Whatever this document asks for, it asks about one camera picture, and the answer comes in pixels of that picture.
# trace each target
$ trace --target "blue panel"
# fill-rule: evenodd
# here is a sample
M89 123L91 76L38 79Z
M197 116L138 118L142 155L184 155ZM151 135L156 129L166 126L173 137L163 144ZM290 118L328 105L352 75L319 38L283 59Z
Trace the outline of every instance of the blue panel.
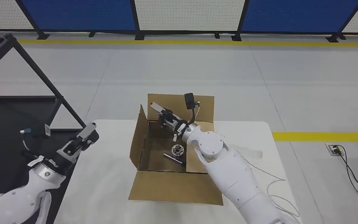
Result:
M44 30L135 30L129 1L22 0Z
M242 31L337 32L358 0L250 0Z

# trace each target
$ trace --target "yellow floor line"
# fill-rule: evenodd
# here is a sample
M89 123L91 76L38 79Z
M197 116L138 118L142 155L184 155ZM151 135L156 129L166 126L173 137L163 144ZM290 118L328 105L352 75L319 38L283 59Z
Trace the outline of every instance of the yellow floor line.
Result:
M174 44L174 45L250 45L250 46L310 46L310 47L358 47L358 43L329 42L276 42L276 41L208 41L208 40L18 40L21 44L76 44L76 45L126 45L126 44Z
M358 142L358 132L273 132L283 142Z

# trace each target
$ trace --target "cardboard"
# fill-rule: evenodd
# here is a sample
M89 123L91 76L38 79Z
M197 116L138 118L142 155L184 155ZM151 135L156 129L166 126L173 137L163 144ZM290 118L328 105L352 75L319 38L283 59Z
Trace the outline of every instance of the cardboard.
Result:
M202 131L214 130L214 97L195 96L200 101L197 124ZM148 94L148 119L140 106L138 121L130 149L130 159L137 168L130 200L162 200L223 205L221 192L217 189L194 149L160 127L158 114L150 107L156 102L168 108L182 119L190 120L191 111L186 109L184 95ZM182 166L163 156L171 154L171 147L181 144L185 153L179 159Z

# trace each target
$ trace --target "power outlet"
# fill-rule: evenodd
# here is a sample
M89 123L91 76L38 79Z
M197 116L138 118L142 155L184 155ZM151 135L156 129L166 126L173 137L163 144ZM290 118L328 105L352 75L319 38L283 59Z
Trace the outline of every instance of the power outlet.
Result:
M338 153L335 153L335 150L338 149L341 151L342 153L342 156L344 156L344 152L341 150L341 148L339 146L337 146L336 144L329 144L329 143L326 143L326 147L329 151L329 154L331 154L331 156L339 156Z

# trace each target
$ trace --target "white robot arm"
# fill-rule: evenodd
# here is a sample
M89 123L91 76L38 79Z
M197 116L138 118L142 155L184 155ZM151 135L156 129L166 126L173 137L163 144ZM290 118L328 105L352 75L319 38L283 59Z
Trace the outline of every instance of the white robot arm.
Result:
M53 159L39 156L28 165L29 182L20 188L0 195L0 223L21 224L39 208L36 224L46 223L51 204L49 189L57 189L66 178L66 172L76 162L79 154L99 139L96 124L83 128L74 139L57 150Z
M154 102L151 107L158 112L164 128L172 131L175 138L179 136L193 146L213 182L248 224L297 224L281 213L260 190L249 164L239 152L229 148L218 134L202 132L200 126L182 120Z

